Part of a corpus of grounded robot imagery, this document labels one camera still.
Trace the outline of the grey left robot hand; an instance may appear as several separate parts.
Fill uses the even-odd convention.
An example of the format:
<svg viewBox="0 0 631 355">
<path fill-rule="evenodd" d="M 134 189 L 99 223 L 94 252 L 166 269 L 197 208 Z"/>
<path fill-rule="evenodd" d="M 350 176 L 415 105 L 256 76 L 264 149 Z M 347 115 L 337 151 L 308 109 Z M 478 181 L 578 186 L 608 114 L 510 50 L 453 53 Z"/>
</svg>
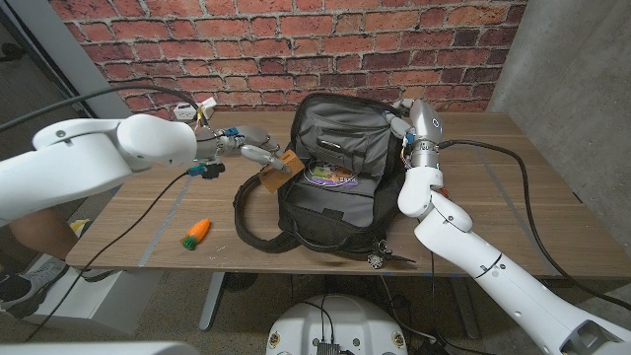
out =
<svg viewBox="0 0 631 355">
<path fill-rule="evenodd" d="M 282 162 L 283 152 L 277 140 L 259 127 L 237 126 L 239 135 L 244 138 L 244 143 L 239 150 L 243 157 L 259 163 L 264 168 L 271 168 L 283 174 L 289 174 L 291 169 Z"/>
</svg>

